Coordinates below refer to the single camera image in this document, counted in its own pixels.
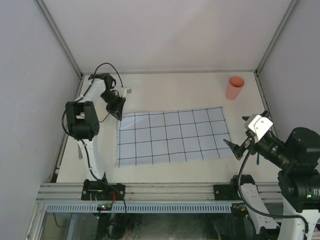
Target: white table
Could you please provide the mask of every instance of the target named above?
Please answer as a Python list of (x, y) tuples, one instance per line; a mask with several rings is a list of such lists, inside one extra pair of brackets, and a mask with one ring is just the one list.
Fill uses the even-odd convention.
[[(225, 98), (228, 79), (238, 75), (244, 78), (245, 86), (234, 101)], [(124, 74), (125, 87), (132, 88), (126, 96), (124, 113), (158, 112), (209, 107), (223, 107), (231, 140), (241, 144), (245, 139), (242, 116), (259, 114), (264, 106), (252, 72), (224, 73), (161, 73)], [(82, 93), (88, 87), (88, 76), (84, 80)], [(101, 121), (107, 115), (106, 103), (100, 99), (95, 105)], [(110, 183), (221, 183), (229, 182), (238, 174), (241, 161), (226, 157), (195, 162), (155, 164), (149, 166), (115, 166), (117, 142), (117, 120), (109, 116), (100, 124), (98, 147)], [(251, 156), (244, 169), (256, 182), (276, 182), (279, 168), (260, 157)], [(58, 183), (82, 183), (86, 179), (85, 164), (79, 159), (77, 142), (67, 140)]]

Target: cup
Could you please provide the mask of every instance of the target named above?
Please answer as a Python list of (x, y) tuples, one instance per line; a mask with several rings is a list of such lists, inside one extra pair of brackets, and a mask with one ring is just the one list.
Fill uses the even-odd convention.
[(245, 80), (240, 76), (232, 76), (229, 78), (228, 87), (226, 89), (225, 97), (229, 100), (235, 100), (241, 89), (245, 85)]

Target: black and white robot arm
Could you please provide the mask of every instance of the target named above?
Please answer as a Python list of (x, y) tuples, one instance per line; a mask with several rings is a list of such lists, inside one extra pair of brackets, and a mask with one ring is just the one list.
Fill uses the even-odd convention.
[(67, 102), (65, 113), (68, 133), (77, 140), (86, 169), (86, 179), (97, 181), (106, 178), (103, 164), (98, 151), (98, 133), (100, 124), (95, 104), (101, 97), (106, 103), (106, 111), (118, 120), (122, 120), (122, 110), (126, 101), (128, 88), (112, 90), (115, 79), (109, 73), (91, 75), (85, 93), (74, 101)]
[[(242, 117), (246, 121), (247, 139), (241, 146), (224, 140), (238, 160), (248, 150), (239, 175), (234, 176), (238, 192), (247, 206), (257, 235), (263, 228), (273, 236), (276, 234), (278, 240), (311, 240), (320, 219), (320, 174), (315, 169), (320, 158), (320, 136), (308, 128), (297, 127), (283, 142), (269, 131), (273, 123), (267, 116), (265, 111)], [(243, 168), (249, 155), (256, 153), (281, 169), (278, 185), (283, 195), (283, 215), (269, 214), (255, 184), (242, 184)], [(281, 228), (274, 220), (277, 217), (283, 218)]]

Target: grid mat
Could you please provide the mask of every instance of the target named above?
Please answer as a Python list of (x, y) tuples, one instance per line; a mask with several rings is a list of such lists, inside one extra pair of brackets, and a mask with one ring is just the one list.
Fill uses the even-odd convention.
[(134, 167), (233, 156), (222, 107), (127, 113), (118, 123), (116, 165)]

